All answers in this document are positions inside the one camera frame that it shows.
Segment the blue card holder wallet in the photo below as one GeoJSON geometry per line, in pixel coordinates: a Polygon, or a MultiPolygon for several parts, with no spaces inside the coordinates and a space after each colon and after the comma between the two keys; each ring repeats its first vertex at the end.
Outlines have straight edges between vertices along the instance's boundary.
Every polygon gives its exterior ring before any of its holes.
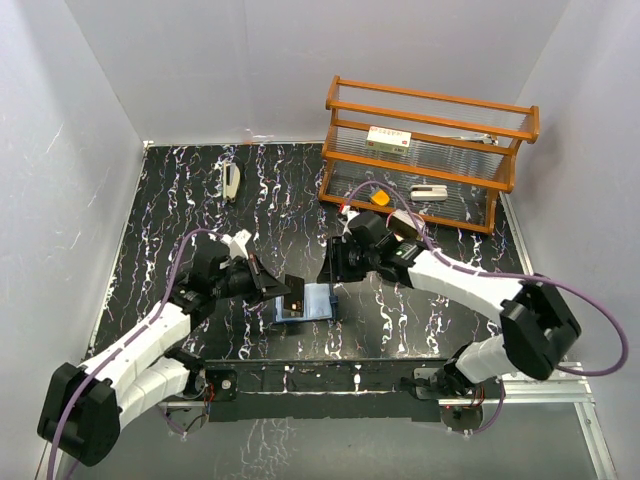
{"type": "Polygon", "coordinates": [[[285,306],[286,296],[275,299],[274,321],[277,324],[333,321],[337,316],[337,296],[332,284],[307,283],[302,306],[295,310],[285,306]]]}

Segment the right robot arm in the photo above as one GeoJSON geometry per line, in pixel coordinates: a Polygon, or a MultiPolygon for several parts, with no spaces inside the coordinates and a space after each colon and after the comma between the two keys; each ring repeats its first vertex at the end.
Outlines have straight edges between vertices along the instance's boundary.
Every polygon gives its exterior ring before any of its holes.
{"type": "Polygon", "coordinates": [[[399,238],[372,211],[343,207],[344,230],[327,243],[320,283],[360,282],[374,272],[391,284],[441,295],[497,323],[500,334],[461,346],[428,377],[401,381],[411,393],[471,395],[482,382],[520,372],[548,379],[582,333],[558,289],[541,277],[502,278],[440,261],[425,243],[399,238]]]}

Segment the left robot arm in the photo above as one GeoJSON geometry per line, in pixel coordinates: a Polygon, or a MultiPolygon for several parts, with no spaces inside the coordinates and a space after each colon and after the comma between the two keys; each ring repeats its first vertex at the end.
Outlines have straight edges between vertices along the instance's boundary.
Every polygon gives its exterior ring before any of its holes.
{"type": "Polygon", "coordinates": [[[172,277],[167,299],[122,338],[75,366],[52,374],[37,425],[51,451],[63,451],[85,466],[101,462],[121,431],[167,397],[200,396],[207,376],[195,356],[177,343],[212,315],[220,300],[262,303],[289,294],[255,253],[197,255],[172,277]]]}

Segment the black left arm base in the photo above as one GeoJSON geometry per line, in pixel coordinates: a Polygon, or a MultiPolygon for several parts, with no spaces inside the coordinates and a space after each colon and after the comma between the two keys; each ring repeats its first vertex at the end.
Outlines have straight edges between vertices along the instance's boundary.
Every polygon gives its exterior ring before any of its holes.
{"type": "Polygon", "coordinates": [[[230,369],[201,369],[188,377],[186,390],[161,405],[169,428],[185,439],[210,420],[216,402],[237,396],[237,373],[230,369]]]}

